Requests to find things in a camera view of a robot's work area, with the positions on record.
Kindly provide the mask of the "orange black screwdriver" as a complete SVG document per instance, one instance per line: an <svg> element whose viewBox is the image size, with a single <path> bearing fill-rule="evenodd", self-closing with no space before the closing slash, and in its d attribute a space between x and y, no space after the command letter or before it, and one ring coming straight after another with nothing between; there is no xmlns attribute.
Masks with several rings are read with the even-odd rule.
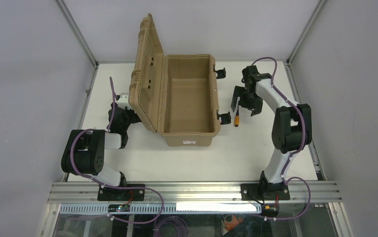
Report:
<svg viewBox="0 0 378 237"><path fill-rule="evenodd" d="M240 124L240 115L239 115L239 106L237 106L236 115L235 115L235 118L234 118L234 126L238 127L239 124Z"/></svg>

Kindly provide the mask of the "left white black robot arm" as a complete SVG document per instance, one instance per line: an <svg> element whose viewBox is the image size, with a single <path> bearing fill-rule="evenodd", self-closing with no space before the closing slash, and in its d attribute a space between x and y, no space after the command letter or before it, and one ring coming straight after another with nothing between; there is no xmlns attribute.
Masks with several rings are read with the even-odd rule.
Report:
<svg viewBox="0 0 378 237"><path fill-rule="evenodd" d="M88 178L103 187L127 187L125 175L104 163L106 150L124 149L127 130L141 122L129 105L111 104L109 124L104 129L75 129L68 138L61 158L61 169Z"/></svg>

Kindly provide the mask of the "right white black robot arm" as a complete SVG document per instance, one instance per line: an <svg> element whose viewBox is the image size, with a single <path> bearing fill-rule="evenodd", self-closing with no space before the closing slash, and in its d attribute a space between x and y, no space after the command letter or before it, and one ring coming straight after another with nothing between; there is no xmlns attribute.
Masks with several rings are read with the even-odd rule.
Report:
<svg viewBox="0 0 378 237"><path fill-rule="evenodd" d="M287 187L286 173L293 158L312 141L311 108L289 99L275 84L274 75L261 74L255 65L242 70L244 86L234 88L231 109L248 109L251 116L261 113L266 103L274 113L271 139L274 152L260 175L256 192L278 194Z"/></svg>

